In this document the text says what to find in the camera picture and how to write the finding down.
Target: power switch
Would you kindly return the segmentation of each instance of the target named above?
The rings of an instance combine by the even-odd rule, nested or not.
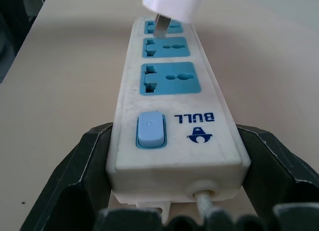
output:
[[[163,114],[158,111],[143,112],[138,122],[138,142],[145,148],[159,147],[164,144]]]

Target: metal prong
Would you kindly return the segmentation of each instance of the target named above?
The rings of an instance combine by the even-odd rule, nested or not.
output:
[[[155,27],[154,36],[165,37],[170,21],[171,21],[171,18],[157,14],[155,19],[156,27]]]

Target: white power strip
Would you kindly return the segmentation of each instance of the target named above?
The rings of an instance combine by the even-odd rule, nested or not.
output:
[[[120,203],[161,208],[165,222],[170,203],[195,202],[196,192],[209,190],[213,201],[233,198],[250,159],[194,27],[183,24],[182,33],[168,34],[186,39],[186,45],[173,44],[145,34],[149,20],[139,18],[133,25],[106,171]],[[155,54],[147,56],[147,50]],[[156,52],[171,57],[157,57]],[[173,57],[179,52],[186,56]],[[178,70],[158,64],[177,62],[191,62],[195,73],[186,66]],[[193,89],[196,76],[199,88]],[[149,118],[149,113],[140,116],[152,111],[164,120],[160,115]]]

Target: white table surface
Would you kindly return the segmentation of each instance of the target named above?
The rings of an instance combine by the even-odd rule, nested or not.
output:
[[[235,122],[273,132],[319,171],[318,16],[272,1],[204,0],[195,28]],[[318,13],[317,1],[298,6]],[[1,230],[21,227],[82,134],[113,121],[131,27],[147,14],[141,0],[45,2],[0,84]],[[216,205],[254,213],[242,190]],[[176,214],[198,220],[195,204]]]

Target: electrical socket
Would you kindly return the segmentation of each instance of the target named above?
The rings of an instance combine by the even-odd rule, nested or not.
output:
[[[155,21],[154,20],[148,20],[145,21],[145,28],[144,28],[144,34],[154,34],[155,30]],[[172,20],[167,28],[168,34],[177,34],[177,33],[183,33],[183,27],[180,22],[176,20]]]
[[[193,63],[143,64],[141,95],[190,94],[201,91]]]
[[[184,37],[168,37],[166,39],[145,38],[143,40],[143,57],[182,57],[190,56]]]

